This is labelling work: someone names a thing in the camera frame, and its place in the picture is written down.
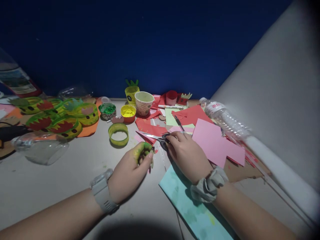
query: green glitter cup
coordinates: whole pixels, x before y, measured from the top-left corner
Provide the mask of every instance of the green glitter cup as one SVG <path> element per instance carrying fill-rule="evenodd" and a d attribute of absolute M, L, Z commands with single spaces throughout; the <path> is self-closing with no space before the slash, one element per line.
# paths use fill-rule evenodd
<path fill-rule="evenodd" d="M 116 105 L 113 103 L 102 103 L 98 108 L 101 112 L 101 118 L 103 120 L 111 120 L 117 115 Z"/>

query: bottle label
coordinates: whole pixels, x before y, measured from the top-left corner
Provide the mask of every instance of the bottle label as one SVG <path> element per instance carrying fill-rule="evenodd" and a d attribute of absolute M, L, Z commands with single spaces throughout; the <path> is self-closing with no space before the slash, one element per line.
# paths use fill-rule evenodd
<path fill-rule="evenodd" d="M 30 77 L 19 67 L 13 70 L 0 71 L 0 82 L 15 94 L 26 94 L 37 89 L 30 83 Z"/>
<path fill-rule="evenodd" d="M 212 103 L 210 103 L 209 105 L 206 106 L 206 111 L 208 111 L 210 113 L 210 115 L 212 115 L 216 111 L 219 111 L 222 108 L 225 108 L 222 103 L 212 102 Z"/>

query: scissors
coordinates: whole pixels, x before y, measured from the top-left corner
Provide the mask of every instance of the scissors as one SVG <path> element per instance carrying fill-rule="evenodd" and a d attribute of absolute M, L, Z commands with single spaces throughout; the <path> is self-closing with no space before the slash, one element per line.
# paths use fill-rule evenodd
<path fill-rule="evenodd" d="M 158 136 L 155 136 L 155 135 L 151 135 L 149 133 L 145 133 L 145 132 L 141 132 L 143 133 L 144 135 L 148 136 L 148 137 L 151 137 L 151 138 L 154 138 L 156 139 L 157 141 L 160 142 L 160 146 L 167 152 L 168 151 L 168 147 L 166 145 L 166 142 L 167 143 L 170 143 L 169 140 L 167 140 L 167 136 L 170 135 L 170 133 L 165 133 L 163 134 L 161 137 L 158 137 Z"/>

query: forearm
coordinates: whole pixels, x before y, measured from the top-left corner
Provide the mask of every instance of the forearm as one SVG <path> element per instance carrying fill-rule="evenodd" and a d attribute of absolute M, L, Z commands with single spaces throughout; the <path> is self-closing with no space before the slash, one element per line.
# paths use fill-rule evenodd
<path fill-rule="evenodd" d="M 218 189 L 213 205 L 241 239 L 295 239 L 280 221 L 241 193 L 231 183 Z"/>
<path fill-rule="evenodd" d="M 80 239 L 102 216 L 86 189 L 2 230 L 0 239 Z"/>

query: hand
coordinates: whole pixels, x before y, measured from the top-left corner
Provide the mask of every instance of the hand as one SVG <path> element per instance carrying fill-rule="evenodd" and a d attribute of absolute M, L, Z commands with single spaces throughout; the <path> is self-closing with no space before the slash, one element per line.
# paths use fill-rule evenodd
<path fill-rule="evenodd" d="M 152 146 L 149 143 L 141 142 L 133 149 L 126 152 L 113 171 L 108 180 L 110 197 L 116 204 L 120 204 L 129 197 L 140 185 L 146 175 L 153 157 Z M 145 155 L 138 166 L 140 155 Z"/>
<path fill-rule="evenodd" d="M 211 173 L 213 167 L 202 148 L 189 134 L 173 132 L 167 139 L 170 141 L 167 146 L 171 157 L 193 185 Z"/>

